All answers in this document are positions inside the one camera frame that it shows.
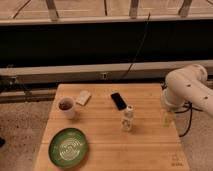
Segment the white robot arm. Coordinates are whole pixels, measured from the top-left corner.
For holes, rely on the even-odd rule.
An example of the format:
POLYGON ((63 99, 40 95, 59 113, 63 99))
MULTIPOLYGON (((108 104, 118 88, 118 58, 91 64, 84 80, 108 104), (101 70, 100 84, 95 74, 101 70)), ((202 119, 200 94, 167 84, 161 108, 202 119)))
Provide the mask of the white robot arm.
POLYGON ((192 64, 169 72, 165 77, 166 88, 162 91, 164 108, 163 125, 169 127, 174 113, 185 101, 195 104, 213 117, 213 90, 206 86, 208 73, 205 67, 192 64))

